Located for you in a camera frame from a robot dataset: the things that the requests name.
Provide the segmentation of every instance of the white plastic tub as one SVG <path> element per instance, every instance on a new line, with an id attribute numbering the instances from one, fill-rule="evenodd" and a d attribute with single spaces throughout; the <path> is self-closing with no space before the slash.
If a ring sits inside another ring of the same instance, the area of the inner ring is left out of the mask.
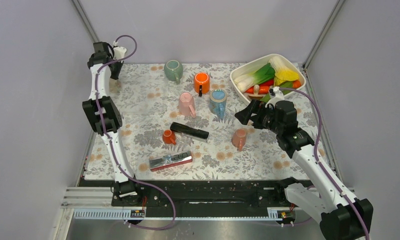
<path id="1" fill-rule="evenodd" d="M 247 96 L 245 96 L 241 91 L 239 91 L 239 89 L 237 88 L 236 84 L 234 83 L 234 79 L 243 75 L 243 74 L 247 74 L 247 73 L 251 73 L 251 72 L 255 72 L 258 69 L 260 69 L 261 67 L 263 67 L 265 64 L 267 64 L 269 62 L 269 59 L 274 57 L 274 56 L 280 56 L 282 58 L 282 60 L 285 63 L 285 66 L 287 66 L 289 69 L 295 71 L 296 73 L 298 73 L 298 77 L 299 77 L 299 81 L 301 82 L 301 87 L 297 88 L 298 90 L 302 89 L 304 87 L 304 85 L 306 85 L 306 78 L 303 76 L 303 74 L 290 62 L 288 61 L 288 59 L 286 59 L 284 56 L 273 53 L 273 54 L 269 54 L 267 56 L 263 56 L 259 59 L 256 59 L 254 61 L 251 61 L 249 63 L 246 63 L 245 65 L 242 65 L 234 70 L 232 70 L 231 74 L 230 74 L 230 78 L 231 78 L 231 84 L 232 86 L 234 86 L 238 96 L 241 98 L 241 100 L 248 105 L 251 101 L 251 99 Z M 292 95 L 294 92 L 290 92 L 285 96 L 290 96 Z"/>

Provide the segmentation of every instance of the cup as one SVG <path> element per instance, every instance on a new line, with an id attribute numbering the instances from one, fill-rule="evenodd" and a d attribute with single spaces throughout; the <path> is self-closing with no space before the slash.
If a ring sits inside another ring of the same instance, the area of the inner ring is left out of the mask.
<path id="1" fill-rule="evenodd" d="M 238 151 L 242 151 L 242 147 L 245 145 L 245 140 L 247 139 L 247 133 L 244 129 L 240 128 L 235 130 L 232 136 L 232 145 L 235 146 Z"/>
<path id="2" fill-rule="evenodd" d="M 163 136 L 162 136 L 163 142 L 165 144 L 173 144 L 176 145 L 176 136 L 175 133 L 172 132 L 171 130 L 165 130 L 163 132 Z"/>
<path id="3" fill-rule="evenodd" d="M 201 97 L 203 94 L 209 92 L 210 77 L 205 72 L 199 72 L 194 76 L 194 90 Z"/>
<path id="4" fill-rule="evenodd" d="M 210 111 L 216 114 L 220 119 L 225 116 L 226 98 L 228 94 L 223 89 L 215 89 L 210 93 Z"/>
<path id="5" fill-rule="evenodd" d="M 189 92 L 184 92 L 179 97 L 179 111 L 184 116 L 191 116 L 193 118 L 197 116 L 195 113 L 194 98 Z"/>
<path id="6" fill-rule="evenodd" d="M 164 65 L 164 74 L 167 79 L 176 82 L 177 84 L 181 83 L 183 72 L 184 69 L 182 64 L 177 60 L 170 60 Z"/>

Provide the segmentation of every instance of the pink mug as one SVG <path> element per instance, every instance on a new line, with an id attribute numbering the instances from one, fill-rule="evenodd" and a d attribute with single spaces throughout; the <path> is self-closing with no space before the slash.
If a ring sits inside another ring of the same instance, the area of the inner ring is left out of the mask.
<path id="1" fill-rule="evenodd" d="M 232 136 L 232 145 L 238 148 L 238 151 L 242 151 L 242 147 L 245 145 L 247 139 L 247 133 L 244 129 L 240 128 L 234 132 Z"/>
<path id="2" fill-rule="evenodd" d="M 197 116 L 195 113 L 194 98 L 189 92 L 184 92 L 179 97 L 179 111 L 184 116 L 191 116 L 193 118 Z"/>

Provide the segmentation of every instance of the floral pattern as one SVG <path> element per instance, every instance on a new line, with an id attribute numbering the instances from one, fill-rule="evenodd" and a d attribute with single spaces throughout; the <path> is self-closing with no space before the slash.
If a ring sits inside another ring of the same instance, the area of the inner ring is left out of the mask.
<path id="1" fill-rule="evenodd" d="M 181 84 L 167 81 L 163 64 L 125 64 L 120 80 L 110 80 L 110 96 L 122 114 L 122 139 L 128 161 L 140 180 L 279 180 L 295 177 L 308 179 L 293 162 L 269 130 L 254 129 L 251 122 L 241 125 L 234 114 L 246 107 L 233 89 L 229 74 L 242 63 L 184 64 Z M 209 94 L 199 97 L 193 88 L 198 72 L 210 75 L 210 89 L 222 88 L 227 94 L 225 117 L 220 119 L 208 108 Z M 197 117 L 183 116 L 178 98 L 183 92 L 194 96 Z M 317 121 L 307 98 L 300 94 L 288 97 L 294 102 L 299 126 L 313 138 Z M 161 137 L 172 122 L 210 133 L 208 142 L 177 135 L 176 145 L 164 144 Z M 242 151 L 231 144 L 236 129 L 244 128 L 247 142 Z M 319 152 L 325 156 L 322 143 Z M 149 160 L 190 150 L 193 162 L 159 171 L 149 170 Z M 85 172 L 86 180 L 111 180 L 113 167 L 99 136 Z"/>

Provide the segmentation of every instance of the green mug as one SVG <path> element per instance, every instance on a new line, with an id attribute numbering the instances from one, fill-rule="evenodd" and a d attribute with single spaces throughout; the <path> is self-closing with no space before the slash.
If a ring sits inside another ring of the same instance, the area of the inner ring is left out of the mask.
<path id="1" fill-rule="evenodd" d="M 182 68 L 182 64 L 177 60 L 170 60 L 164 65 L 164 74 L 167 79 L 176 82 L 177 84 L 181 83 L 183 72 L 184 69 Z"/>

